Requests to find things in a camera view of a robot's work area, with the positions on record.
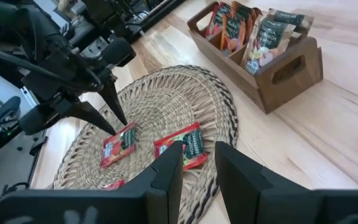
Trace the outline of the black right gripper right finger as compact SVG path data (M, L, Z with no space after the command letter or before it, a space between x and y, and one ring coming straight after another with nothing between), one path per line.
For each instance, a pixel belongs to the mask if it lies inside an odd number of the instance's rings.
M310 191L225 142L215 144L218 184L231 224L308 224L316 209Z

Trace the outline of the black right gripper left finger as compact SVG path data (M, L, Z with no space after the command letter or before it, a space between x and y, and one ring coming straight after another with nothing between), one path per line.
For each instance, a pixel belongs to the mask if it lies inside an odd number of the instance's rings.
M175 141L119 191L119 224L177 224L183 185L183 142Z

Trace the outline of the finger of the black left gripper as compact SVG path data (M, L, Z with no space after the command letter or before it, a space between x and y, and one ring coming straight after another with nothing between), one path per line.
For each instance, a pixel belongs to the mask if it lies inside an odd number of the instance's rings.
M57 112L63 117L74 117L87 121L103 131L115 135L113 127L89 102L62 100L57 103Z
M112 78L107 79L103 84L103 89L99 91L99 94L106 102L106 104L110 107L112 112L117 116L120 122L126 126L127 119L119 102L114 82L115 80L113 80Z

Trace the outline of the red strawberry tea sachet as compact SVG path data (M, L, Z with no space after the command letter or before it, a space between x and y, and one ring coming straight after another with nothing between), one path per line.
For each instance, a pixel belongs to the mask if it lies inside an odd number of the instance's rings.
M109 167L133 151L135 151L135 123L129 123L116 135L104 140L100 168Z
M119 187L122 187L125 184L124 179L119 179L115 182L111 182L108 185L103 187L104 190L117 190Z
M223 15L230 13L231 7L225 2L219 2L213 7L213 15L204 31L204 38L209 40L223 28Z
M154 142L155 158L158 158L175 141L183 142L183 170L202 165L208 160L198 122Z

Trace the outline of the beige apple tea sachet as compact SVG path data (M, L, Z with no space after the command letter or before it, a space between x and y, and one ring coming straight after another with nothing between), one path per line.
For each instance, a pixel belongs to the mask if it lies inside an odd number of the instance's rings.
M283 22L295 26L295 32L308 35L314 21L314 17L304 14L294 14L270 8L268 15L277 22Z
M259 15L240 66L255 75L261 67L286 51L295 28L292 24L276 22L267 16Z

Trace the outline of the round woven placemat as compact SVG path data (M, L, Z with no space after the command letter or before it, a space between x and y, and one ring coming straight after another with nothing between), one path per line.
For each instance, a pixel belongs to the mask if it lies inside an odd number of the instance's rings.
M238 118L231 92L213 72L177 65L134 81L118 98L127 120L135 124L134 152L100 167L108 134L87 124L67 150L52 187L100 189L119 179L130 181L154 161L155 141L199 123L208 159L185 171L178 218L179 224L198 224L219 190L215 144L237 144Z

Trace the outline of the office chair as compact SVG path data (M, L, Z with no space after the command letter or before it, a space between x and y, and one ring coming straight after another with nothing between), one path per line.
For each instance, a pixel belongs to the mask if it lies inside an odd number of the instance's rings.
M18 122L21 115L21 98L13 96L5 102L0 100L0 124Z

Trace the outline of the wooden compartment box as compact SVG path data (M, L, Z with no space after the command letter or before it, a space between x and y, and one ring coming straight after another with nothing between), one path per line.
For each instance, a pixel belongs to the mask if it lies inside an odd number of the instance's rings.
M323 80L321 48L314 37L301 37L283 54L262 67L255 75L241 68L245 47L225 56L219 49L218 35L203 37L197 22L213 11L213 1L188 22L189 32L199 50L217 66L264 113L269 114Z

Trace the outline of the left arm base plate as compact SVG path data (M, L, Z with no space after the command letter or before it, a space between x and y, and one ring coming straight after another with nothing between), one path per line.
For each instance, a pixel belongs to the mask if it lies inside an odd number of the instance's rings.
M12 185L31 183L39 151L47 139L44 131L31 136L20 133L0 148L0 196Z

